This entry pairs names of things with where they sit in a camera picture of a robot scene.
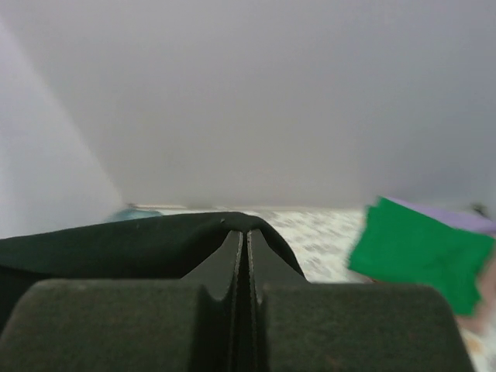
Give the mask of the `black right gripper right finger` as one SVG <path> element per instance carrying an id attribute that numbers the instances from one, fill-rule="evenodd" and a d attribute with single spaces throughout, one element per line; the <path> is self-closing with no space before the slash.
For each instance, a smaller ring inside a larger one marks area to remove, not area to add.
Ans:
<path id="1" fill-rule="evenodd" d="M 472 371 L 442 295 L 417 284 L 313 284 L 260 231 L 246 242 L 255 371 Z"/>

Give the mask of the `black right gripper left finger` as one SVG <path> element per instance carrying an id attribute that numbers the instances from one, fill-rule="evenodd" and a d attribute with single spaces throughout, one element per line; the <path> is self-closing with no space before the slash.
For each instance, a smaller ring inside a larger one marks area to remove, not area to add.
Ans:
<path id="1" fill-rule="evenodd" d="M 49 280 L 1 335 L 3 371 L 231 371 L 243 235 L 180 280 Z"/>

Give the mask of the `black t-shirt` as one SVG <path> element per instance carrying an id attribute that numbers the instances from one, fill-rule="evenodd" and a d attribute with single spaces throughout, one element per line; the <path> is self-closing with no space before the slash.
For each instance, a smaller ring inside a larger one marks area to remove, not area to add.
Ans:
<path id="1" fill-rule="evenodd" d="M 1 323 L 37 281 L 178 279 L 214 253 L 228 233 L 252 230 L 260 230 L 269 247 L 303 273 L 279 232 L 242 212 L 160 215 L 2 239 Z"/>

